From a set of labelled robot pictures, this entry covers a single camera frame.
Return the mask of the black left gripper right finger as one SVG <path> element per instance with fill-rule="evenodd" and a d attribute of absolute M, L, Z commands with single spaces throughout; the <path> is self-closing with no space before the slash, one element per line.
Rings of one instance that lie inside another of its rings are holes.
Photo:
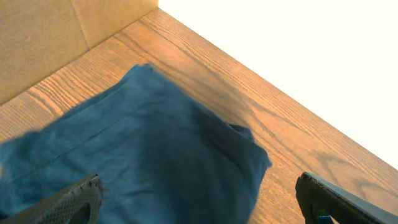
<path fill-rule="evenodd" d="M 302 173 L 295 190 L 306 223 L 397 223 L 397 215 L 310 172 Z"/>

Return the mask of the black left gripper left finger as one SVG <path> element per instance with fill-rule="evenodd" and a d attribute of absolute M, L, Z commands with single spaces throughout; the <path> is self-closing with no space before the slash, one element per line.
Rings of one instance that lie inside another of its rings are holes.
<path fill-rule="evenodd" d="M 95 174 L 1 220 L 1 224 L 96 224 L 102 201 L 103 183 Z"/>

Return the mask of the navy blue shorts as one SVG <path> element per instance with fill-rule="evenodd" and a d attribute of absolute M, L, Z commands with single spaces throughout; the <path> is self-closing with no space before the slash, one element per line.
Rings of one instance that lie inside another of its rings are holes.
<path fill-rule="evenodd" d="M 100 223 L 247 223 L 271 162 L 149 65 L 1 145 L 1 214 L 98 174 Z"/>

